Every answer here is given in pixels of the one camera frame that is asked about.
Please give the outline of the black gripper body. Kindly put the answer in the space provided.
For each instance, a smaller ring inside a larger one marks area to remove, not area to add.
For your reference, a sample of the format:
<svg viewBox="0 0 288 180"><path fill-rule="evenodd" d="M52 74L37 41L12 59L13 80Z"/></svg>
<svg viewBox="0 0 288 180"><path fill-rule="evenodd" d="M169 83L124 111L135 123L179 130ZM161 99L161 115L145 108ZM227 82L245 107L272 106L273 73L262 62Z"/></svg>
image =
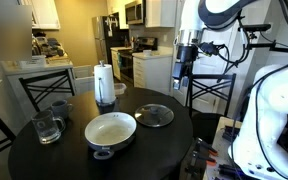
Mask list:
<svg viewBox="0 0 288 180"><path fill-rule="evenodd" d="M179 46L172 77L174 83L179 83L183 77L192 73L193 62L196 60L198 48L196 46Z"/></svg>

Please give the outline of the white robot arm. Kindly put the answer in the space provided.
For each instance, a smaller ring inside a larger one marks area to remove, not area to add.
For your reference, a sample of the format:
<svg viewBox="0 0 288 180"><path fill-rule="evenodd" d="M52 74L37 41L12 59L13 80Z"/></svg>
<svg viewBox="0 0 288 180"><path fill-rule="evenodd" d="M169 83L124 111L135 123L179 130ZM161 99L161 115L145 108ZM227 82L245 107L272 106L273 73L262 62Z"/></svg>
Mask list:
<svg viewBox="0 0 288 180"><path fill-rule="evenodd" d="M229 28L242 8L254 1L185 0L173 70L175 89L186 86L192 78L203 30ZM288 152L278 144L287 116L288 64L259 69L239 134L228 147L229 157L246 175L260 180L288 180Z"/></svg>

